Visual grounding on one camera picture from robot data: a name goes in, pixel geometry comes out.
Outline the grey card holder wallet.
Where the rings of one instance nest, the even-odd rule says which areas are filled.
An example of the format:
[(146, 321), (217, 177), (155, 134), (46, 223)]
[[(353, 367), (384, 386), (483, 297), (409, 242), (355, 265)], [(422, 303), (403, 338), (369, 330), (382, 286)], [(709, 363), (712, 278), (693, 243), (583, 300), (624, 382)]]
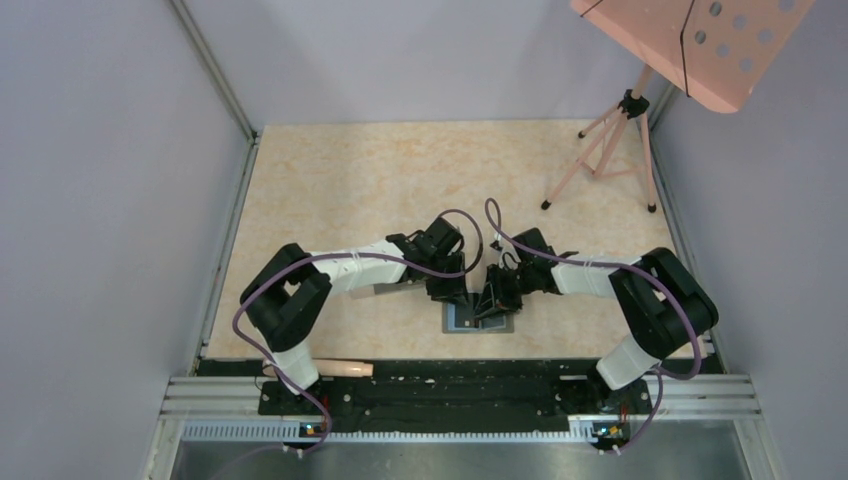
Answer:
[[(480, 294), (477, 292), (471, 292), (468, 294), (469, 299), (466, 304), (472, 306), (473, 309), (476, 306)], [(443, 309), (446, 304), (452, 303), (443, 303), (442, 304), (442, 324), (443, 324)], [(471, 333), (444, 333), (444, 334), (512, 334), (514, 332), (514, 321), (513, 317), (510, 315), (500, 315), (495, 317), (489, 317), (485, 319), (476, 319), (477, 325), (479, 327), (478, 332)]]

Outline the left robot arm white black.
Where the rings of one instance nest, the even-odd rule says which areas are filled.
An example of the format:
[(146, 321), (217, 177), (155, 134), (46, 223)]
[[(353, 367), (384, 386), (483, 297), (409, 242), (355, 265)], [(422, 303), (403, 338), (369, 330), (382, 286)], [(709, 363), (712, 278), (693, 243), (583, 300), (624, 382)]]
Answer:
[(240, 308), (260, 333), (283, 401), (297, 413), (319, 404), (319, 371), (308, 337), (327, 300), (375, 286), (422, 284), (436, 302), (463, 304), (464, 237), (442, 217), (412, 234), (391, 234), (355, 249), (315, 253), (286, 244), (243, 290)]

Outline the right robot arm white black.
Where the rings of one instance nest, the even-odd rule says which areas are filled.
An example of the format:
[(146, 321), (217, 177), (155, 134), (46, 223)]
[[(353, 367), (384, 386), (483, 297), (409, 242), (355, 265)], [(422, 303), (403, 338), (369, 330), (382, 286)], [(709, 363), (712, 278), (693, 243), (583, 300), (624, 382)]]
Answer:
[(537, 228), (514, 236), (512, 244), (518, 263), (488, 266), (474, 319), (517, 313), (535, 292), (616, 300), (629, 333), (590, 370), (586, 385), (589, 404), (600, 412), (614, 411), (626, 400), (626, 386), (718, 323), (712, 299), (665, 247), (637, 257), (556, 257)]

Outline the clear plastic card box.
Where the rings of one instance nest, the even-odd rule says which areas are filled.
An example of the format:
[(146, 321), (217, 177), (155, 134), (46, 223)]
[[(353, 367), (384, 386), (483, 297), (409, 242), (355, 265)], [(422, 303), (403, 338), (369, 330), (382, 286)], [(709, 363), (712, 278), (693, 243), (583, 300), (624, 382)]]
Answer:
[(420, 283), (375, 284), (354, 289), (349, 292), (348, 295), (353, 299), (365, 299), (407, 291), (421, 290), (423, 288), (424, 285)]

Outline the black VIP card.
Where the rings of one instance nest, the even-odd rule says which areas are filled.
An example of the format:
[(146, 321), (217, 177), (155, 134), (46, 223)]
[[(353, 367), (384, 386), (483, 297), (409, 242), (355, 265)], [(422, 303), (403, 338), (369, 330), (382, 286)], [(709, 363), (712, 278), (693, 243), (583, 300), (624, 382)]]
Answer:
[(474, 318), (474, 309), (469, 305), (446, 304), (443, 309), (444, 333), (478, 332), (479, 327)]

